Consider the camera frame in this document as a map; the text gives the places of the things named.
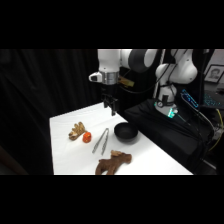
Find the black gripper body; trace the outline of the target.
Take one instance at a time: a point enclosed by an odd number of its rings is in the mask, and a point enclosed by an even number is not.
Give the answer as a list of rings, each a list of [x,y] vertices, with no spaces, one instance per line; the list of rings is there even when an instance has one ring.
[[[101,90],[103,101],[114,101],[116,99],[117,85],[103,85]]]

